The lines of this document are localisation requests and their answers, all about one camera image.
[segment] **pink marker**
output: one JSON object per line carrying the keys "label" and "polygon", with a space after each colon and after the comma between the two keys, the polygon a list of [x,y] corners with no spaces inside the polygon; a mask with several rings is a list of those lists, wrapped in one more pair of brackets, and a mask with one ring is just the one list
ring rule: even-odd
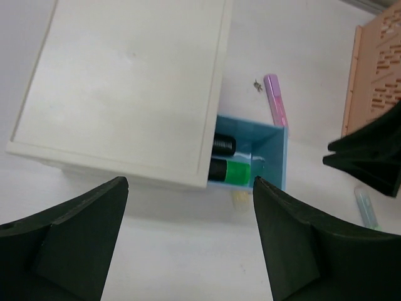
{"label": "pink marker", "polygon": [[284,110],[284,104],[283,99],[281,98],[281,90],[277,75],[267,74],[263,78],[263,81],[268,94],[274,125],[288,127],[286,111]]}

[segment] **perforated basket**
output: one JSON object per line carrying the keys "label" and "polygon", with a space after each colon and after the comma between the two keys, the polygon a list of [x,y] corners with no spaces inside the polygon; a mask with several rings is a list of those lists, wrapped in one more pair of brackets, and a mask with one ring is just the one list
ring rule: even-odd
{"label": "perforated basket", "polygon": [[401,1],[355,31],[342,134],[378,119],[400,100]]}

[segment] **white table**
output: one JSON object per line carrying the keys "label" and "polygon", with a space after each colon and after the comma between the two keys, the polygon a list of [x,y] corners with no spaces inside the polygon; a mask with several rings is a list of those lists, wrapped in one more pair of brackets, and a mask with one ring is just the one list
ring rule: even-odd
{"label": "white table", "polygon": [[[0,4],[1,149],[52,2]],[[356,224],[357,181],[321,158],[340,135],[354,28],[371,18],[338,0],[236,0],[220,101],[222,114],[271,122],[266,96],[253,81],[277,73],[290,128],[288,192]],[[0,180],[1,224],[108,179],[63,174],[0,152]],[[371,197],[382,228],[401,233],[401,205],[377,193]],[[206,299],[271,300],[253,209],[235,211],[220,189],[182,193],[131,184],[102,300]]]}

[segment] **white cabinet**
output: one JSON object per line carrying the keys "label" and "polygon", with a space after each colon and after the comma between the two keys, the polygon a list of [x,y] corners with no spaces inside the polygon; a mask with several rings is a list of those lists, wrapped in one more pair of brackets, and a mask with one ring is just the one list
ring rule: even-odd
{"label": "white cabinet", "polygon": [[205,187],[232,0],[59,0],[7,151]]}

